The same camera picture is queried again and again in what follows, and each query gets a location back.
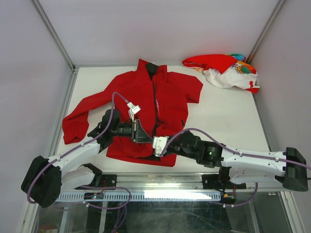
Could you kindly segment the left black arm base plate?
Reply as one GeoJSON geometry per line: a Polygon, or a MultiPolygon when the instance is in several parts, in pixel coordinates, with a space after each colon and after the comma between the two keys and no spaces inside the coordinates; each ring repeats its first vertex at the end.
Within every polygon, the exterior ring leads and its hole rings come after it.
{"type": "Polygon", "coordinates": [[[96,181],[92,181],[90,184],[82,185],[75,188],[76,190],[90,190],[90,189],[99,189],[103,190],[105,187],[115,188],[117,185],[117,174],[102,174],[101,176],[96,177],[96,181]]]}

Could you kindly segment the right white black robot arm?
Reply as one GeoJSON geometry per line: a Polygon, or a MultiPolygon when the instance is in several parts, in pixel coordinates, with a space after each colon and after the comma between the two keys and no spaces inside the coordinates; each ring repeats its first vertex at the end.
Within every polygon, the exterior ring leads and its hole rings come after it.
{"type": "Polygon", "coordinates": [[[308,191],[307,165],[296,148],[285,151],[260,152],[226,146],[211,138],[202,140],[186,129],[174,136],[155,138],[155,155],[176,154],[195,160],[208,168],[219,168],[217,182],[228,188],[232,184],[276,183],[291,191],[308,191]]]}

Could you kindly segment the right aluminium corner post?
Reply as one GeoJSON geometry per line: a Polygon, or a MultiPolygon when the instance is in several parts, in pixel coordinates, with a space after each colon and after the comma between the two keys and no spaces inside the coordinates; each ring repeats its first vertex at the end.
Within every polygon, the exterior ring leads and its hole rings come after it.
{"type": "Polygon", "coordinates": [[[264,43],[264,40],[268,36],[272,26],[274,25],[278,15],[282,11],[284,5],[287,3],[287,0],[278,0],[275,7],[273,8],[271,14],[269,15],[263,29],[261,30],[253,48],[251,49],[246,61],[247,63],[251,64],[256,57],[258,51],[260,50],[261,46],[264,43]]]}

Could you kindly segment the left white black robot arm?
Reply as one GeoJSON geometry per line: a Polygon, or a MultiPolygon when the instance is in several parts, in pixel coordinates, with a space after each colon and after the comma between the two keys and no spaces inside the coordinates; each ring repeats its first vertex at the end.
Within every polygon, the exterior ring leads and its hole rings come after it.
{"type": "Polygon", "coordinates": [[[72,189],[104,187],[102,171],[84,160],[108,148],[116,137],[128,138],[139,145],[152,142],[139,119],[121,122],[120,112],[109,109],[76,147],[50,158],[33,159],[21,185],[28,202],[46,208],[60,194],[72,189]]]}

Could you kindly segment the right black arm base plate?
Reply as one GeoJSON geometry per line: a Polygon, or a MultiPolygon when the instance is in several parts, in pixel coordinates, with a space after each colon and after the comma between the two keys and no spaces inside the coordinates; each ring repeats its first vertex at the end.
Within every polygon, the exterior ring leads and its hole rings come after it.
{"type": "Polygon", "coordinates": [[[202,175],[202,184],[203,189],[212,189],[212,190],[233,190],[236,188],[237,190],[246,189],[246,184],[234,184],[231,181],[219,181],[217,174],[203,174],[202,175]]]}

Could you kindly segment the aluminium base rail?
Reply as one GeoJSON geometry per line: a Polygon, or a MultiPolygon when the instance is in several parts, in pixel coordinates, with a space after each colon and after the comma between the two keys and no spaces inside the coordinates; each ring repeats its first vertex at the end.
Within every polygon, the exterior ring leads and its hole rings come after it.
{"type": "MultiPolygon", "coordinates": [[[[117,186],[128,189],[203,189],[202,175],[216,173],[119,173],[117,174],[117,186]]],[[[246,189],[239,192],[251,192],[255,190],[255,182],[243,182],[246,189]]],[[[89,184],[87,181],[80,181],[74,188],[89,184]]]]}

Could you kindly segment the red white printed garment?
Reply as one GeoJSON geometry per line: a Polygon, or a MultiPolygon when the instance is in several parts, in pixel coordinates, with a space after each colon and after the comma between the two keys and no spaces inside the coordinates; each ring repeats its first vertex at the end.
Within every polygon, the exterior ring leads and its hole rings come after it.
{"type": "Polygon", "coordinates": [[[260,89],[256,85],[258,73],[245,61],[242,54],[208,54],[186,58],[182,66],[202,73],[215,87],[237,87],[256,94],[260,89]]]}

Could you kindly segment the red zip jacket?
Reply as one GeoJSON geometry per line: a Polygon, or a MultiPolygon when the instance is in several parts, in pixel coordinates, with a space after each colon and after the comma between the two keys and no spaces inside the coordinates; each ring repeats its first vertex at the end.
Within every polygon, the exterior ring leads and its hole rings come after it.
{"type": "Polygon", "coordinates": [[[128,100],[140,107],[136,117],[149,136],[171,136],[183,130],[188,118],[188,103],[198,103],[203,84],[191,75],[168,72],[167,66],[153,70],[153,64],[138,61],[135,71],[116,76],[102,92],[83,98],[63,119],[65,144],[77,143],[85,137],[90,110],[112,100],[121,114],[129,119],[128,100]]]}

